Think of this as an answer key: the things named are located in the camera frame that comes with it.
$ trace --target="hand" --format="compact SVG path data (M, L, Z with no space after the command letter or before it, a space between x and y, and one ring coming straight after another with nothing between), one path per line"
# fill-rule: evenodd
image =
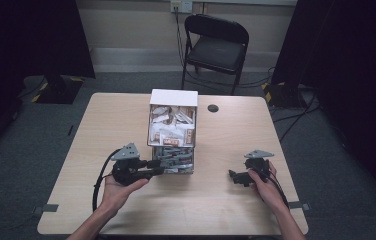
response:
M270 161L269 167L271 171L270 177L276 182L276 169ZM281 206L286 208L278 189L272 181L263 182L259 175L251 169L248 170L248 174L255 182L251 185L251 188L273 211Z
M103 200L99 208L104 208L112 214L111 217L116 216L117 212L128 200L129 195L142 188L148 183L147 179L140 179L129 186L123 186L116 182L113 176L105 178L105 187L103 193Z

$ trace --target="box lid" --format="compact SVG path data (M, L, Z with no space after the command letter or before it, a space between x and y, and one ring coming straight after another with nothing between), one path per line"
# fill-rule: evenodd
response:
M197 107L198 92L185 90L153 89L150 104Z

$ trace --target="open box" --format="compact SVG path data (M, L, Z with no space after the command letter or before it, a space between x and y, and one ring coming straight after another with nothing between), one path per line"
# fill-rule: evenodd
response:
M166 173L192 173L198 92L153 89L147 145Z

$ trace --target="person's left hand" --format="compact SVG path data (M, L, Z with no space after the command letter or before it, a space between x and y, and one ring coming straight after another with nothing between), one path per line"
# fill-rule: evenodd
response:
M129 195L142 188L149 181L147 179L140 179L129 186L123 186L116 182L113 176L107 176L105 178L105 187L103 193L103 200L99 208L104 208L105 210L112 213L112 217L116 216L117 212L128 200Z

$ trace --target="gray carpet floor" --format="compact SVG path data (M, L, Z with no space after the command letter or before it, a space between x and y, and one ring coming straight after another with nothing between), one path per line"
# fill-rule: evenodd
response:
M201 75L225 83L232 79L211 72ZM237 88L236 95L263 96L257 84L248 83L267 77L268 73L243 73L241 83L246 85ZM0 138L0 239L65 238L40 235L40 216L33 209L47 202L92 94L178 89L180 78L180 72L98 73L97 79L86 79L71 105L32 103L36 91L23 97L17 119ZM41 80L27 78L23 93L35 89ZM186 84L187 90L199 94L226 95L220 90L229 91L222 85L213 88L218 90ZM313 100L311 109L319 106L318 100L311 98L312 91L303 94L307 101ZM269 111L278 120L303 110L270 107ZM279 137L295 119L275 122ZM299 198L311 207L305 211L308 239L376 239L376 183L345 150L337 127L320 108L301 117L281 145Z

